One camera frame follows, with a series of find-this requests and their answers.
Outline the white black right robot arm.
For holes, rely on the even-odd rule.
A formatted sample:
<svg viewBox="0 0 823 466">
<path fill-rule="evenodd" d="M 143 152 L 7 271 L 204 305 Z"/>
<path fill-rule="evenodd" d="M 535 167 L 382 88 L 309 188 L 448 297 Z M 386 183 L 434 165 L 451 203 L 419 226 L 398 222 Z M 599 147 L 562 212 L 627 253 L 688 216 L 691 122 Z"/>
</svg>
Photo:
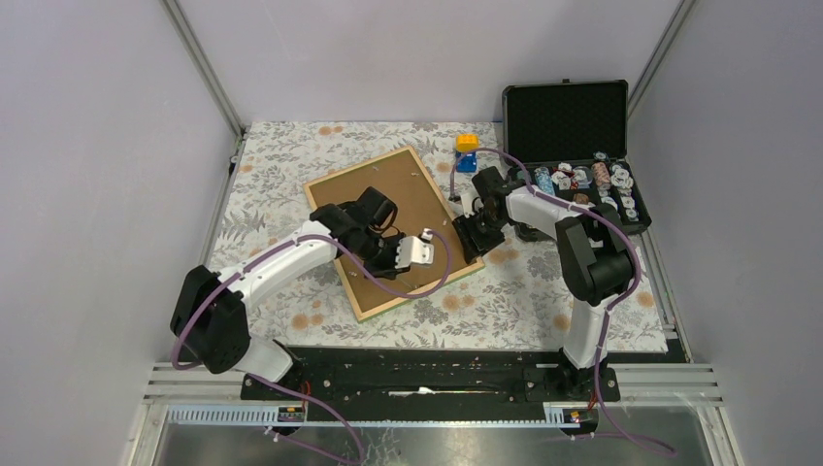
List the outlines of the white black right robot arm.
<svg viewBox="0 0 823 466">
<path fill-rule="evenodd" d="M 613 309 L 640 284 L 641 264 L 609 204 L 589 207 L 548 194 L 523 180 L 507 182 L 495 168 L 477 172 L 474 190 L 451 190 L 462 214 L 452 222 L 467 262 L 505 241 L 507 225 L 523 223 L 553 239 L 562 278 L 575 298 L 571 327 L 562 351 L 569 366 L 556 375 L 558 390 L 579 400 L 595 386 L 590 368 L 606 356 Z"/>
</svg>

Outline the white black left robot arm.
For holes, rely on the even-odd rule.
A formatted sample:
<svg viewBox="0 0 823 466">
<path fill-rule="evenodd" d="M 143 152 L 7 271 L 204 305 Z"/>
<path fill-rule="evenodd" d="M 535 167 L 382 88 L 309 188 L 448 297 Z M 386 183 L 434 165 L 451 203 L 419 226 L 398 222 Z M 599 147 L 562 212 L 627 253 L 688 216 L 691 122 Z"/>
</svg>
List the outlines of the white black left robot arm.
<svg viewBox="0 0 823 466">
<path fill-rule="evenodd" d="M 170 327 L 177 338 L 172 350 L 176 369 L 188 350 L 190 367 L 211 373 L 236 370 L 264 378 L 279 399 L 300 389 L 301 374 L 280 344 L 251 334 L 247 311 L 283 285 L 337 259 L 344 252 L 361 259 L 367 274 L 393 280 L 409 271 L 425 246 L 414 236 L 386 236 L 381 225 L 396 216 L 396 205 L 369 187 L 358 199 L 326 204 L 286 239 L 252 258 L 220 271 L 204 265 L 186 275 Z"/>
</svg>

